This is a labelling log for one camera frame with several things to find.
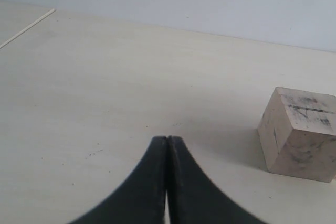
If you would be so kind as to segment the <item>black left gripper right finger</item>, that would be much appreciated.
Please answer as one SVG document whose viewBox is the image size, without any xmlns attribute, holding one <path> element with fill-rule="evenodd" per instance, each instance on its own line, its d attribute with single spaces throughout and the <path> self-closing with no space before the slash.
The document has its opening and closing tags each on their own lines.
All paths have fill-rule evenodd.
<svg viewBox="0 0 336 224">
<path fill-rule="evenodd" d="M 203 172 L 179 136 L 167 138 L 170 223 L 263 223 L 226 196 Z"/>
</svg>

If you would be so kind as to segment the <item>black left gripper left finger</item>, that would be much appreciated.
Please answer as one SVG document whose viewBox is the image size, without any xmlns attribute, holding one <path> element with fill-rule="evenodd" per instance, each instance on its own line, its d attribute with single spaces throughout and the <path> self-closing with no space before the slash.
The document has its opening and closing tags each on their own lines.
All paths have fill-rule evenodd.
<svg viewBox="0 0 336 224">
<path fill-rule="evenodd" d="M 167 137 L 155 136 L 127 179 L 72 223 L 164 223 Z"/>
</svg>

